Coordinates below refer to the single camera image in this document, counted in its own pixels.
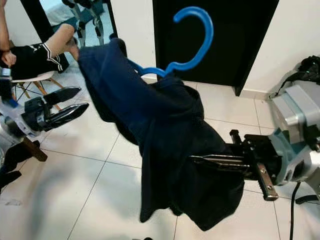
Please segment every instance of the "white wall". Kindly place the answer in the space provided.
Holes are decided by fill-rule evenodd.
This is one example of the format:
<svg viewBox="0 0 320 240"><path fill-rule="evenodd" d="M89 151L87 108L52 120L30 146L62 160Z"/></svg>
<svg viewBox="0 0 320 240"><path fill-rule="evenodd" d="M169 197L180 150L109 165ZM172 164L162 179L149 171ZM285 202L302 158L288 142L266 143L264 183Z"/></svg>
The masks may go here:
<svg viewBox="0 0 320 240"><path fill-rule="evenodd" d="M111 0L118 37L128 58L143 67L156 66L152 0Z"/></svg>
<svg viewBox="0 0 320 240"><path fill-rule="evenodd" d="M319 24L320 0L279 0L243 90L274 92L302 59L320 55Z"/></svg>
<svg viewBox="0 0 320 240"><path fill-rule="evenodd" d="M9 36L15 46L41 42L20 0L8 0L4 10Z"/></svg>

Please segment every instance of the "person's leg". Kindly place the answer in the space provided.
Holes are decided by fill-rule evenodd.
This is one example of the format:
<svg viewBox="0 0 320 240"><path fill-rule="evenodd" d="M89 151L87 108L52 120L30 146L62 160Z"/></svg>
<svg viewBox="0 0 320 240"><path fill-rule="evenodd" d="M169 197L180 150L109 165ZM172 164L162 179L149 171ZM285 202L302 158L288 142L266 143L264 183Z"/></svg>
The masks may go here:
<svg viewBox="0 0 320 240"><path fill-rule="evenodd" d="M75 28L70 24L62 24L59 29L45 42L51 51L51 57L55 58L64 52L70 52L75 60L78 60L79 49L73 39Z"/></svg>

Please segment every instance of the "person's foot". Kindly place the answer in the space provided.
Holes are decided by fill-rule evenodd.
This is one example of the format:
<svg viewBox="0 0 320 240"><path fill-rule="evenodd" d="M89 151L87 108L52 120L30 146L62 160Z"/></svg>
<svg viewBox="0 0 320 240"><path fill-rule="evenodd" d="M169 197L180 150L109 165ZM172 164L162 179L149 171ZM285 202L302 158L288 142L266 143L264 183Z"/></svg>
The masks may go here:
<svg viewBox="0 0 320 240"><path fill-rule="evenodd" d="M73 37L65 45L67 45L69 47L78 46L78 41L75 37Z"/></svg>
<svg viewBox="0 0 320 240"><path fill-rule="evenodd" d="M79 57L79 48L78 48L78 41L74 37L71 38L66 45L69 47L69 53L71 53L72 57L78 61Z"/></svg>

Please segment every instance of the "person's hand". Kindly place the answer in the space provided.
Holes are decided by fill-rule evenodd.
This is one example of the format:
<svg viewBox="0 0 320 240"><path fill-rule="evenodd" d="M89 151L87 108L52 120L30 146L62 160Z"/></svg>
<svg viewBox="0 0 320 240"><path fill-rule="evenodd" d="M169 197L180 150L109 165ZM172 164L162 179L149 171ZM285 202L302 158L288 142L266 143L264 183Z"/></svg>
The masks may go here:
<svg viewBox="0 0 320 240"><path fill-rule="evenodd" d="M0 8L4 8L7 3L7 0L0 0Z"/></svg>
<svg viewBox="0 0 320 240"><path fill-rule="evenodd" d="M1 60L11 68L12 65L16 64L17 56L14 55L11 51L5 51L2 54Z"/></svg>

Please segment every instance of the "garment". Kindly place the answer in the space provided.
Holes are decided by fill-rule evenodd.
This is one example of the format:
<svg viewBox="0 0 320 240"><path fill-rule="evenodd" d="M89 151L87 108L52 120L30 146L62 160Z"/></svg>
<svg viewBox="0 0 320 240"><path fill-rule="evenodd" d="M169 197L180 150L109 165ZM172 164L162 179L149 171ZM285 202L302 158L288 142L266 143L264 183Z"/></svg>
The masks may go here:
<svg viewBox="0 0 320 240"><path fill-rule="evenodd" d="M146 84L128 63L123 45L113 39L82 48L78 63L101 118L116 123L121 134L139 145L140 221L157 209L171 208L206 231L234 213L243 194L243 176L217 172L188 158L230 150L204 121L196 90L173 75Z"/></svg>
<svg viewBox="0 0 320 240"><path fill-rule="evenodd" d="M37 147L40 146L39 141L33 142ZM3 165L0 167L0 192L1 189L9 183L15 181L21 176L19 171L14 171L17 168L18 163L21 163L32 157L32 154L23 143L19 143L11 147L5 153L5 159Z"/></svg>
<svg viewBox="0 0 320 240"><path fill-rule="evenodd" d="M15 46L10 50L16 55L16 63L11 66L13 80L30 79L46 72L64 70L60 64L60 57L52 57L45 43ZM0 60L0 66L8 67L2 60Z"/></svg>

